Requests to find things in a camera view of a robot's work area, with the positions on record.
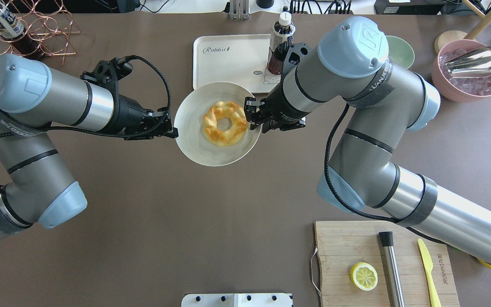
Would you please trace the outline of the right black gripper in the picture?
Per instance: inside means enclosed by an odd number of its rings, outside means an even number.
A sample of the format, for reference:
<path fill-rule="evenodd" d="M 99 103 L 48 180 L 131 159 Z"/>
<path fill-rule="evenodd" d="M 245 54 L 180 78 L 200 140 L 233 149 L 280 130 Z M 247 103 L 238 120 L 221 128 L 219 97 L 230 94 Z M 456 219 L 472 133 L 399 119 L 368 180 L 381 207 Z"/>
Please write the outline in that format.
<path fill-rule="evenodd" d="M 260 126 L 263 126 L 262 133 L 295 130 L 306 126 L 310 99 L 296 80 L 284 80 L 261 100 L 246 97 L 244 113 L 249 130 Z"/>

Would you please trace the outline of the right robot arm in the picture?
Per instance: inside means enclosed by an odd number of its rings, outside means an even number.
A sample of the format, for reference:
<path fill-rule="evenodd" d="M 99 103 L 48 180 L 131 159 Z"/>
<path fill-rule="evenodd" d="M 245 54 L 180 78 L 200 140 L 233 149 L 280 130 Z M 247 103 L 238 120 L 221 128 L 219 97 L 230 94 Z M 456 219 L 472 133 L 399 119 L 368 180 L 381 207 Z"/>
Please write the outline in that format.
<path fill-rule="evenodd" d="M 319 194 L 345 211 L 389 221 L 491 265 L 491 211 L 390 161 L 406 131 L 434 119 L 440 94 L 389 56 L 386 35 L 353 15 L 326 33 L 260 101 L 247 97 L 251 130 L 294 130 L 341 96 L 355 112 L 333 153 L 326 144 Z"/>

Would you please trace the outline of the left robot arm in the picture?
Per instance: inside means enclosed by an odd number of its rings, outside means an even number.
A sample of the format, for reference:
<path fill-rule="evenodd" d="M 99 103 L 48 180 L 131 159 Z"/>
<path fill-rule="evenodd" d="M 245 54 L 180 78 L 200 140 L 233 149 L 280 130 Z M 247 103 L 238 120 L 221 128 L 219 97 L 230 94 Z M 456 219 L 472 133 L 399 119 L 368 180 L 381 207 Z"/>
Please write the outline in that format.
<path fill-rule="evenodd" d="M 119 93 L 137 55 L 100 61 L 80 77 L 14 54 L 0 56 L 0 240 L 40 223 L 52 229 L 87 208 L 87 200 L 47 135 L 69 130 L 125 140 L 177 138 L 171 103 L 145 109 Z"/>

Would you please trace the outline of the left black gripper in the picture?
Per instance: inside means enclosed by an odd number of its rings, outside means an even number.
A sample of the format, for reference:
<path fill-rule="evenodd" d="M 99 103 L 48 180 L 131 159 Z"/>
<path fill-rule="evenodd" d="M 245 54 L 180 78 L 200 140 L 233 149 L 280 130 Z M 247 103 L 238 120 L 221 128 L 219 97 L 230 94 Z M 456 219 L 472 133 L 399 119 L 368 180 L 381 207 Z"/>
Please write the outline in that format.
<path fill-rule="evenodd" d="M 175 139 L 179 136 L 179 130 L 172 125 L 170 109 L 144 109 L 134 99 L 119 95 L 111 117 L 111 134 L 126 141 L 151 140 L 156 137 Z"/>

